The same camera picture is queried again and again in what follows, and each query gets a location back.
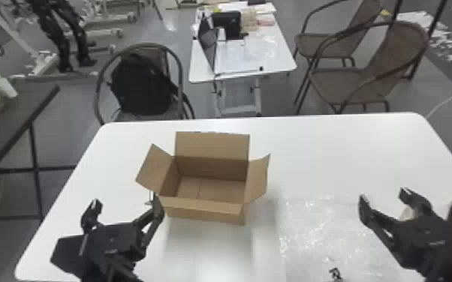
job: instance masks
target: humanoid robot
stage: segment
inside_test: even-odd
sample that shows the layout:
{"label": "humanoid robot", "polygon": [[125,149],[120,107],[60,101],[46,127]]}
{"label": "humanoid robot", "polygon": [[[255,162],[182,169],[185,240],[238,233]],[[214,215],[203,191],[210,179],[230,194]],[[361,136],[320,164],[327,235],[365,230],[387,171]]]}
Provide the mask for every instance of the humanoid robot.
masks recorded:
{"label": "humanoid robot", "polygon": [[38,16],[42,31],[58,47],[60,73],[72,72],[74,69],[70,63],[70,41],[65,37],[53,11],[70,26],[74,33],[79,66],[91,67],[96,63],[96,60],[89,57],[86,33],[79,25],[81,18],[67,0],[26,0],[26,2],[32,6],[33,13]]}

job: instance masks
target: paper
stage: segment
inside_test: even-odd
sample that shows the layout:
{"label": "paper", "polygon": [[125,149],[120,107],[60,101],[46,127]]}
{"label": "paper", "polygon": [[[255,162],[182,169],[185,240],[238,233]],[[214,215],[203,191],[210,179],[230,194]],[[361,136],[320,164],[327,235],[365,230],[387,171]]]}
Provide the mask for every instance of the paper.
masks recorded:
{"label": "paper", "polygon": [[258,14],[273,14],[277,11],[272,3],[265,3],[252,6],[248,6],[247,1],[219,4],[219,9],[221,9],[221,12],[241,11],[242,9],[246,9],[249,7],[253,7],[256,10],[256,13]]}

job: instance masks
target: concrete floor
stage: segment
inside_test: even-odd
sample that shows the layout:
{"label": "concrete floor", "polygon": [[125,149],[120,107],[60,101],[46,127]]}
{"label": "concrete floor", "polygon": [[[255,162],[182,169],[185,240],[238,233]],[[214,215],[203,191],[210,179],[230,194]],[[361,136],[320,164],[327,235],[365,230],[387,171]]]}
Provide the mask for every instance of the concrete floor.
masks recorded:
{"label": "concrete floor", "polygon": [[[282,33],[291,49],[294,48],[293,36],[301,28],[306,13],[327,2],[327,0],[273,0],[278,11],[276,17]],[[333,32],[346,27],[352,9],[358,1],[341,4],[334,9],[317,14],[309,24],[311,32]],[[135,24],[119,24],[125,29],[125,37],[117,39],[108,37],[97,40],[98,45],[114,43],[118,48],[137,42],[156,42],[164,44],[175,51],[182,60],[187,78],[189,57],[191,52],[191,35],[189,26],[194,19],[194,11],[164,10],[163,22],[152,8],[146,8]],[[45,38],[36,25],[28,25],[23,29],[23,37],[35,48],[54,50],[53,45]],[[368,62],[369,57],[383,37],[383,30],[368,33],[356,54],[359,65]],[[23,65],[30,63],[29,58],[13,42],[5,45],[7,55],[0,58],[0,71],[4,75],[24,72]],[[107,59],[100,56],[99,65]],[[324,65],[336,65],[328,61]],[[303,78],[304,61],[298,59],[298,69],[289,77],[285,74],[272,75],[263,79],[263,114],[265,116],[287,116],[294,114],[292,101]],[[36,121],[38,150],[43,165],[75,164],[98,129],[92,111],[94,81],[83,80],[61,82],[62,91],[44,110]],[[241,105],[251,103],[253,97],[247,94],[246,82],[232,83],[234,91],[230,91],[227,104]],[[208,85],[192,85],[185,83],[185,93],[193,104],[197,118],[212,118],[212,96]],[[393,111],[411,111],[426,115],[435,105],[452,96],[452,81],[449,80],[433,62],[424,59],[417,76],[412,81],[401,82],[389,97]],[[117,108],[111,95],[102,97],[102,113],[110,116]],[[317,99],[312,94],[306,99],[302,114],[319,114]],[[360,109],[351,108],[350,113],[358,113]],[[370,107],[369,111],[381,111],[381,108]],[[429,120],[436,132],[452,151],[452,101],[442,107]],[[3,160],[5,167],[29,164],[29,141],[23,137]],[[52,205],[62,186],[67,181],[69,172],[46,172],[43,174],[44,204],[46,210]],[[0,215],[35,211],[33,184],[30,175],[10,175],[0,179]],[[14,266],[24,248],[38,228],[34,221],[0,222],[0,281],[15,281]]]}

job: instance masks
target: plastic sheet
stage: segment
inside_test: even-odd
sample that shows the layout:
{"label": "plastic sheet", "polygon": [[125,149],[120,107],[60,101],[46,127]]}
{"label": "plastic sheet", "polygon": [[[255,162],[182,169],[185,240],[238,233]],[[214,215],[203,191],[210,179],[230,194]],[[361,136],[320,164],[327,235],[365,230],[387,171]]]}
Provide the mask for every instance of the plastic sheet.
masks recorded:
{"label": "plastic sheet", "polygon": [[344,281],[407,282],[408,271],[360,222],[358,196],[281,202],[279,241],[288,282],[333,281],[329,273],[333,268]]}

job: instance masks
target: cardboard box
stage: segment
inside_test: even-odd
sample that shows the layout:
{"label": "cardboard box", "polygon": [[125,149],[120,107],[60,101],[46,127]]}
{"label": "cardboard box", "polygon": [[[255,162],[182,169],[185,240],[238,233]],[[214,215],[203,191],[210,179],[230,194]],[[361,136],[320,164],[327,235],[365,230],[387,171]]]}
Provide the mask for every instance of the cardboard box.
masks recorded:
{"label": "cardboard box", "polygon": [[269,162],[249,161],[249,135],[178,132],[175,156],[152,144],[137,182],[171,217],[243,225],[246,204],[267,191]]}

